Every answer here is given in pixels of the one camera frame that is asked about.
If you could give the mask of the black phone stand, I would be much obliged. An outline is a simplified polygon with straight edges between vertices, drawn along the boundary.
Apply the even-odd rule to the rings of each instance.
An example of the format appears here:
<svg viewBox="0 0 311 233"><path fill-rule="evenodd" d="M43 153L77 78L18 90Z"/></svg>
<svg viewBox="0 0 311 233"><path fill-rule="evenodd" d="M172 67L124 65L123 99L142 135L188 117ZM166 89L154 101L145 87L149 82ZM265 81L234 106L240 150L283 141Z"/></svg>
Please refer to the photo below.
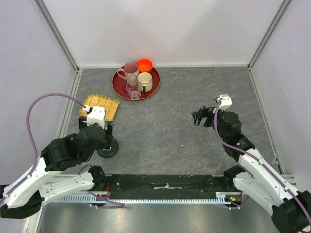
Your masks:
<svg viewBox="0 0 311 233"><path fill-rule="evenodd" d="M112 144L109 148L97 150L97 154L102 158L111 158L119 151L119 144L116 139L112 140Z"/></svg>

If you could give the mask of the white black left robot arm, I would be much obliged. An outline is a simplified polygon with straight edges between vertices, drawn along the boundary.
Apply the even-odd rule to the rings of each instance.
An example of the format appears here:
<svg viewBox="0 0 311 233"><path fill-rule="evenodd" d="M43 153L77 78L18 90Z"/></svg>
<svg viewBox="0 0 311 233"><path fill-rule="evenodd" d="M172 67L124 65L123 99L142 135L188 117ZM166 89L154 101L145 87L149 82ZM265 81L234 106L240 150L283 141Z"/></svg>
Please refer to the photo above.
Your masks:
<svg viewBox="0 0 311 233"><path fill-rule="evenodd" d="M113 123L104 127L95 123L79 125L79 132L58 138L41 152L35 168L30 168L21 185L3 185L0 196L4 199L0 208L2 218L23 219L36 214L48 203L70 193L105 189L107 178L101 166L92 166L88 171L65 181L50 183L50 180L68 168L91 159L94 152L109 158L117 153L113 146L118 143L112 135Z"/></svg>

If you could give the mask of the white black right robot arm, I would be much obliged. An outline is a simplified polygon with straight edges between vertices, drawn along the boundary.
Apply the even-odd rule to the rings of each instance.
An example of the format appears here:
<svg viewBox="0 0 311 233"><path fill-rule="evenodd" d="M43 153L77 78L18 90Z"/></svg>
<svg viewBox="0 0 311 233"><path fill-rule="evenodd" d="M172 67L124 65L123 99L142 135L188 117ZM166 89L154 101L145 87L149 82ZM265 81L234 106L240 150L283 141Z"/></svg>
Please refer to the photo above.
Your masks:
<svg viewBox="0 0 311 233"><path fill-rule="evenodd" d="M259 204L281 233L311 231L311 194L299 191L281 177L261 156L255 145L243 135L238 114L214 107L192 112L194 125L205 119L212 127L225 152L238 165L226 170L223 187L238 189Z"/></svg>

